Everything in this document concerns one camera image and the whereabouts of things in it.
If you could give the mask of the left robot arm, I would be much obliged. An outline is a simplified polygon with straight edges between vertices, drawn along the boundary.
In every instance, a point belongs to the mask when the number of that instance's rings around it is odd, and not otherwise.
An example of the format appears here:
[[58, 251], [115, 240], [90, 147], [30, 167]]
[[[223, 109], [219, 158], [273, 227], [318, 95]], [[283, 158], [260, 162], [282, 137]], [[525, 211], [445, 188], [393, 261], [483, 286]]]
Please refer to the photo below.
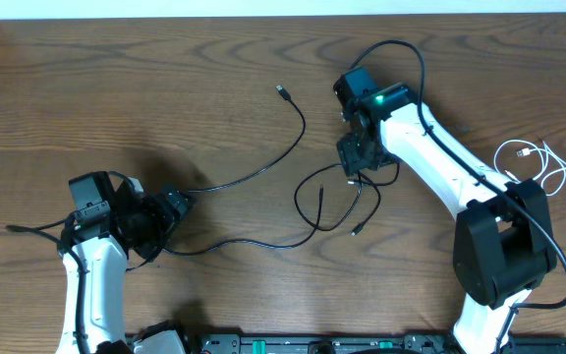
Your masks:
[[169, 322], [129, 337], [124, 320], [124, 281], [129, 253], [152, 263], [195, 198], [168, 186], [146, 194], [139, 180], [90, 172], [69, 182], [75, 203], [58, 251], [67, 274], [60, 353], [185, 353], [187, 338]]

